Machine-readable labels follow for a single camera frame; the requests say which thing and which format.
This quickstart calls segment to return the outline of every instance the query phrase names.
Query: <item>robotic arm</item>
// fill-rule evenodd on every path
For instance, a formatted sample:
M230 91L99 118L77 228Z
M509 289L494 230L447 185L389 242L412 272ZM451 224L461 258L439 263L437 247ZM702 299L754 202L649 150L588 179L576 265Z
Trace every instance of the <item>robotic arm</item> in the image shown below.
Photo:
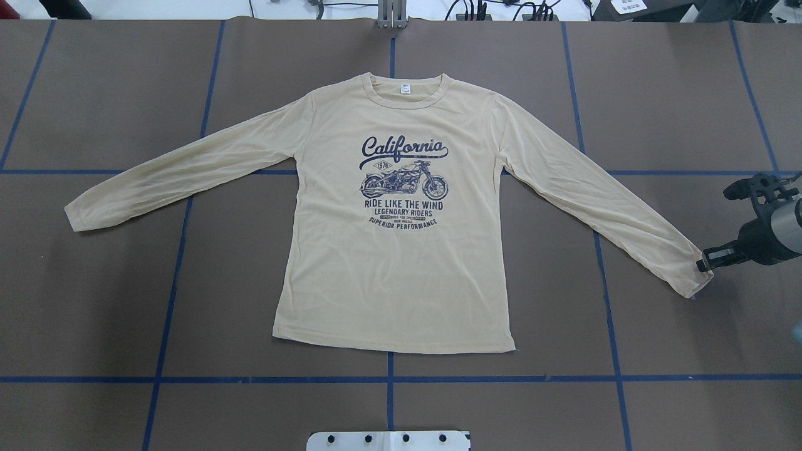
M802 198L797 188L786 188L800 176L802 173L790 178L757 173L729 185L724 196L730 200L749 197L757 219L741 227L737 240L705 249L704 258L696 262L699 270L705 272L748 260L775 265L802 255Z

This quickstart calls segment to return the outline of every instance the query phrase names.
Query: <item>motorcycle graphic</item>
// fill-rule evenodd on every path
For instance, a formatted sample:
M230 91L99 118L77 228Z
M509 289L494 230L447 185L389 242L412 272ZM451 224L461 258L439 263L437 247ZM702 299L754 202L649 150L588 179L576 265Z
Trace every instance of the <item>motorcycle graphic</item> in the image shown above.
M359 191L369 199L391 193L415 194L421 176L425 176L423 194L433 201L439 201L448 194L448 184L441 176L431 174L429 164L428 161L417 160L395 171L367 174Z

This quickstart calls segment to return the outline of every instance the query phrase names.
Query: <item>graphic print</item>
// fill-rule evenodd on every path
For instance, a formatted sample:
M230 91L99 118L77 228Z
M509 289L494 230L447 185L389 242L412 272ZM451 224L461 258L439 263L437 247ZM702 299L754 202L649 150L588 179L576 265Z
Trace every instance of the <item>graphic print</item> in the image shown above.
M448 183L443 176L432 173L428 160L445 158L448 147L434 139L407 143L404 135L397 139L390 136L384 144L379 144L379 140L371 136L363 143L362 155L366 159L359 165L360 169L371 163L379 171L369 171L359 186L359 191L367 198L365 208L369 209L370 223L393 230L419 230L438 223L435 212L444 209ZM399 163L402 158L414 158L415 161L392 169L393 164L388 160ZM430 200L409 198L419 188ZM398 195L405 198L393 198Z
M421 176L425 176L423 194L433 201L439 201L448 194L448 184L441 176L431 174L430 164L428 161L417 160L392 172L382 172L381 175L367 174L359 190L368 199L389 193L415 194Z

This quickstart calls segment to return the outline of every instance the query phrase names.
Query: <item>long-sleeve shirt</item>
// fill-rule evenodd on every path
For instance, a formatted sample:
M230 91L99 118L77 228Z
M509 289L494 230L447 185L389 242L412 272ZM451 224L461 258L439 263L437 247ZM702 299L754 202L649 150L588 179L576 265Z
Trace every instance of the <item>long-sleeve shirt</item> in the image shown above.
M366 73L320 87L112 177L65 210L76 231L115 226L290 157L299 186L279 338L431 354L514 350L503 169L680 295L712 278L696 269L693 243L587 156L510 99L447 75Z

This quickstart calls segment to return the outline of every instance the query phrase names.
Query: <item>blue tape line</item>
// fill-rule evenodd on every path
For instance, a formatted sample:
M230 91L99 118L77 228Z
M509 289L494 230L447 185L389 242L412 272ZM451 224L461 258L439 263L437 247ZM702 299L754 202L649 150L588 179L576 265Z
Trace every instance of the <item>blue tape line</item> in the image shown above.
M610 290L607 286L607 273L604 267L604 256L602 255L602 242L598 232L593 232L593 244L596 247L596 261L601 272L601 286L604 289L604 304L607 310L607 334L610 338L610 352L613 356L613 371L616 380L616 391L618 392L618 409L621 411L621 426L624 432L624 445L626 451L632 451L632 437L630 436L630 421L626 415L626 399L624 398L624 384L619 379L621 376L621 364L618 360L618 345L615 340L615 325L613 322L613 309L610 306Z
M153 429L153 421L156 418L156 403L159 401L159 386L162 371L164 370L164 357L167 354L167 342L170 337L170 327L172 325L172 312L176 305L176 293L178 292L178 274L181 271L181 265L184 262L184 248L186 245L187 237L187 224L189 223L189 214L192 212L192 196L187 199L187 209L184 212L184 223L181 226L181 238L178 243L178 256L176 257L176 267L172 272L172 286L170 287L170 300L167 304L167 315L164 318L164 330L161 334L161 346L159 348L159 362L156 365L156 378L153 382L153 392L151 395L151 404L148 409L148 423L145 425L145 436L142 440L142 450L147 451L150 446L150 436Z
M162 384L385 384L385 376L162 377Z
M545 382L615 382L616 376L396 376L403 384L537 384Z
M259 169L258 171L254 171L253 173L257 175L270 175L270 176L298 175L298 171L296 169Z
M217 48L214 51L214 63L212 63L212 77L209 80L209 92L206 94L206 108L203 111L203 123L200 126L200 137L206 136L206 124L209 123L209 111L212 109L212 95L214 94L214 81L217 78L217 64L220 62L220 48L223 45L223 31L225 30L225 20L220 21L220 31L217 32Z
M573 103L573 120L577 125L577 138L579 151L585 153L585 137L582 135L582 122L579 120L579 102L577 101L577 87L573 82L573 66L571 65L571 50L568 48L568 31L565 22L560 22L562 29L562 44L565 48L565 66L568 68L568 83L571 87L571 102Z
M390 39L390 78L395 78L395 38Z
M212 63L212 74L209 77L209 91L206 94L206 106L203 113L203 122L200 125L200 138L206 136L206 125L209 122L209 110L212 108L212 97L214 95L214 82L217 77L217 64L220 62L220 49L223 43L223 31L225 30L225 20L220 21L220 30L217 32L217 45L214 51L214 62ZM184 262L184 248L187 242L187 224L189 214L192 212L194 196L187 198L187 209L184 211L184 222L181 224L181 238L178 242L178 255L176 256L176 267L172 273L172 285L170 286L170 300L167 304L167 315L164 318L164 330L161 335L161 346L159 349L159 361L156 364L156 381L153 383L153 393L151 405L148 410L148 423L145 426L145 435L142 440L142 451L148 451L150 447L151 431L153 421L156 418L156 404L159 401L159 387L162 372L164 371L164 358L167 355L167 343L170 338L170 327L172 325L172 312L176 305L176 294L178 292L178 274L181 272L181 265Z
M178 293L178 274L184 263L184 248L187 244L187 224L189 214L192 212L194 196L187 198L187 209L184 211L184 223L181 225L181 238L178 241L178 256L176 257L176 267L172 272L172 285L170 286L170 300L167 304L167 315L164 318L164 331L161 335L161 347L159 349L159 363L156 365L156 378L160 378L164 370L164 357L167 354L167 342L170 337L170 327L172 325L172 312L176 305L176 294Z
M738 56L738 66L741 68L741 76L743 77L743 84L747 87L747 94L749 95L749 101L752 104L752 110L755 111L755 118L757 118L757 124L760 127L760 134L763 135L763 142L766 144L766 150L768 151L768 158L772 161L772 167L774 168L774 172L778 173L780 168L777 166L777 159L774 157L774 151L772 150L772 143L768 140L768 134L766 133L766 127L763 124L763 117L760 115L760 110L757 108L757 101L755 101L755 94L752 92L751 84L749 83L749 77L747 76L747 68L743 65L743 56L741 55L741 46L738 44L738 35L735 33L735 23L730 20L730 34L732 35L732 43L735 45L735 55Z
M95 175L109 174L116 175L122 173L121 169L3 169L0 174L21 174L21 175Z
M125 172L122 169L2 169L0 174L18 175L116 175ZM629 169L613 169L607 171L612 176L752 176L756 173L766 171L641 171ZM782 176L796 175L799 171L780 171ZM258 169L253 171L254 175L298 175L296 169ZM501 171L501 175L510 176L506 169Z
M387 430L395 430L395 353L387 353Z
M722 382L802 380L800 373L752 374L645 374L597 376L0 376L0 384L542 384L637 382Z
M0 384L153 384L153 377L0 376Z
M579 151L583 154L585 152L585 137L582 135L582 122L579 116L579 102L577 101L577 88L573 80L573 66L571 65L571 50L569 49L568 29L565 22L560 22L562 29L562 42L565 48L565 66L568 69L568 82L571 87L571 101L573 103L573 119L577 125L577 138L579 139ZM615 342L615 327L613 325L613 310L610 308L610 292L607 289L607 274L604 269L604 258L602 257L602 244L599 241L599 235L596 231L593 232L593 242L596 246L596 259L601 272L601 284L604 287L604 302L607 309L607 332L610 338L610 351L613 355L613 370L615 376L621 375L621 366L618 362L618 345ZM616 389L618 390L618 408L621 411L621 424L624 432L624 443L626 451L632 451L632 439L630 437L630 422L626 415L626 400L624 399L624 386L620 380L616 382Z
M611 170L611 176L748 176L765 171L638 171L638 170Z
M148 423L145 425L145 436L142 439L142 451L148 451L150 447L150 436L153 432L153 418L156 415L156 402L159 400L159 382L153 384L153 391L151 392L151 404L148 409Z
M39 68L42 66L42 60L45 57L45 51L47 51L47 44L50 43L50 38L53 35L53 28L55 27L55 20L51 20L50 26L47 28L47 34L45 35L45 41L42 43L42 49L39 51L39 57L36 59L36 64L34 65L34 71L30 74L30 79L28 80L28 87L25 88L25 94L22 96L22 102L19 104L19 109L17 110L17 117L14 118L14 124L11 125L11 133L8 135L8 140L6 141L6 147L2 151L2 156L0 156L0 169L6 165L6 159L8 159L8 154L11 152L11 143L14 142L14 135L17 134L17 127L19 126L19 121L22 119L22 113L25 111L25 105L28 103L28 97L30 96L30 90L34 88L34 80L36 80L36 75L39 73Z
M632 435L630 434L630 419L626 414L626 400L624 398L624 384L619 380L615 383L618 393L618 408L621 410L621 427L624 431L624 449L632 451Z
M604 290L604 304L607 313L607 335L610 338L610 351L613 356L613 371L616 376L621 375L621 365L618 362L618 345L615 341L615 326L613 324L613 309L610 307L610 291L607 288L607 273L604 267L604 256L602 255L602 242L598 232L593 232L593 243L596 247L596 263L601 272L601 286Z
M622 382L692 382L692 381L725 381L725 380L802 380L798 373L766 373L766 374L674 374L674 375L625 375L619 377Z

